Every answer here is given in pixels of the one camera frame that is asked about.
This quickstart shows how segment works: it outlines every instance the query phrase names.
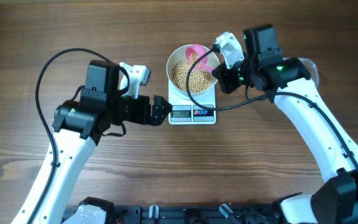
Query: bowl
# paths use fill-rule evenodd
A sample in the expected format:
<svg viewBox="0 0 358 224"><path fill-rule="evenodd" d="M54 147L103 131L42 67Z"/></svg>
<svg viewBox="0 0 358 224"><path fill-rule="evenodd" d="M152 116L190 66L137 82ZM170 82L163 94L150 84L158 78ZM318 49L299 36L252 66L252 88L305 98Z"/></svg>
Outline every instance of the bowl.
<svg viewBox="0 0 358 224"><path fill-rule="evenodd" d="M175 91L177 93L180 94L180 96L186 100L189 99L187 92L183 91L181 89L179 89L175 84L173 84L172 82L172 72L173 72L173 68L174 66L182 59L187 60L186 59L186 48L191 46L191 44L188 45L184 45L179 47L178 49L176 49L171 56L169 56L168 62L167 62L167 76L169 79L170 84L174 87ZM209 51L209 48L202 46L205 51ZM206 63L207 65L209 65L210 67L216 68L220 63L219 63L219 59L218 57L214 54L211 53L208 55L208 61ZM212 80L211 83L209 84L209 87L202 92L199 93L191 93L191 96L193 98L199 98L204 96L211 88L214 88L215 84L218 82L218 80L216 78L214 78L211 74Z"/></svg>

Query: pink cup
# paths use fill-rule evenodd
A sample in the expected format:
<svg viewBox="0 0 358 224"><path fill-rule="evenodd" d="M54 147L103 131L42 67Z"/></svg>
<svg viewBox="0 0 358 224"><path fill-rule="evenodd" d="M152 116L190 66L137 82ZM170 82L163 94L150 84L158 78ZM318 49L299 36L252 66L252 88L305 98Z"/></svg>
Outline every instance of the pink cup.
<svg viewBox="0 0 358 224"><path fill-rule="evenodd" d="M201 57L203 54L206 53L204 47L202 47L201 45L198 44L192 44L189 47L186 48L186 58L187 58L187 62L190 64L190 66L192 66L192 62L190 60L190 55L191 53L195 53L198 57ZM200 67L196 66L194 67L194 70L199 70L201 68L207 70L207 72L212 73L213 68L208 66L206 63L208 61L208 57L203 58L200 61Z"/></svg>

